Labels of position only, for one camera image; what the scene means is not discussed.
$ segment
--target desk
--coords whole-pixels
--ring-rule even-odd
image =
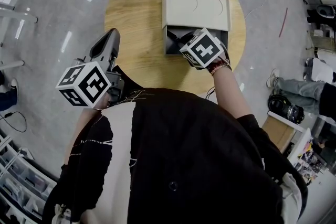
[[[238,0],[230,0],[232,30],[229,55],[235,69],[245,46],[245,20]],[[117,64],[142,87],[169,88],[195,94],[214,85],[206,70],[191,68],[182,56],[165,56],[162,41],[162,0],[110,0],[105,30],[121,34]]]

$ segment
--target red line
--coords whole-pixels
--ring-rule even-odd
[[[283,28],[284,28],[283,26],[285,25],[285,20],[286,20],[286,17],[287,17],[287,11],[288,11],[288,7],[286,8],[286,13],[285,13],[284,21],[283,21],[283,23],[282,23],[282,28],[281,28],[279,37],[281,36],[281,34],[282,34],[282,30],[283,30]]]

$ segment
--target white shoe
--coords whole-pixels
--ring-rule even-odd
[[[269,87],[269,88],[274,87],[274,81],[279,76],[280,76],[280,70],[277,69],[277,68],[273,69],[271,75],[269,76],[268,80],[266,81],[267,87]]]
[[[17,102],[19,101],[19,86],[16,79],[12,79],[10,88],[16,91]]]

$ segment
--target jeans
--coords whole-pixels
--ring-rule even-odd
[[[301,106],[305,111],[315,115],[320,114],[320,98],[325,82],[306,82],[295,79],[284,80],[277,78],[274,83],[279,94],[286,97],[291,103]]]
[[[0,93],[0,111],[9,109],[12,105],[17,103],[16,90],[10,90],[8,92]]]

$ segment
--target bracelet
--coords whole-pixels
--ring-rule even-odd
[[[210,65],[208,65],[207,70],[213,76],[215,72],[222,67],[227,67],[228,69],[232,70],[231,66],[224,61],[212,62]]]

